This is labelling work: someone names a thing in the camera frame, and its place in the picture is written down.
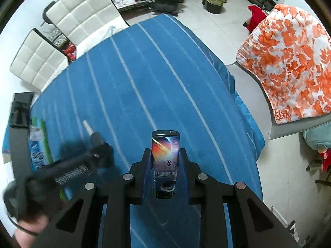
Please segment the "person left hand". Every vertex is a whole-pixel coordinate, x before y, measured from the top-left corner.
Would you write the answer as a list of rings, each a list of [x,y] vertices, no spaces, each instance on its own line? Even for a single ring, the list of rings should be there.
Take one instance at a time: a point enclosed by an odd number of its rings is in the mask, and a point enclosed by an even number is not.
[[[13,237],[19,247],[28,248],[36,239],[36,234],[41,233],[49,223],[49,218],[45,214],[37,214],[34,218],[26,218],[17,222]]]

